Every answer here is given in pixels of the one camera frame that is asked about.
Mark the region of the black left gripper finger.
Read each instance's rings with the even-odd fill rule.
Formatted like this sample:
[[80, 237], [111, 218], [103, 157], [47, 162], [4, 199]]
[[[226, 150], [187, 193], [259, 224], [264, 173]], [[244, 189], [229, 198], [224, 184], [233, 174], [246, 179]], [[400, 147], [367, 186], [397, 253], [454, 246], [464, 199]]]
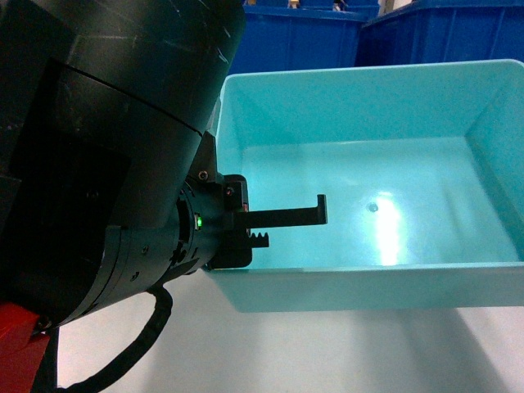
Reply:
[[250, 210], [246, 178], [240, 174], [224, 176], [224, 209], [227, 228], [282, 228], [323, 225], [328, 222], [327, 197], [317, 195], [314, 207]]
[[254, 248], [269, 247], [267, 233], [251, 233], [247, 229], [226, 231], [215, 256], [208, 263], [209, 269], [239, 269], [247, 267]]

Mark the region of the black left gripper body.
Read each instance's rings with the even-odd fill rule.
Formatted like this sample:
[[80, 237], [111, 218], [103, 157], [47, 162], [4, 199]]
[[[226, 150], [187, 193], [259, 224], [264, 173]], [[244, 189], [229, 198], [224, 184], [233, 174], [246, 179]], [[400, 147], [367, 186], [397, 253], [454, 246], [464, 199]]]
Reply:
[[111, 150], [108, 287], [151, 287], [210, 262], [224, 241], [225, 179], [215, 137]]

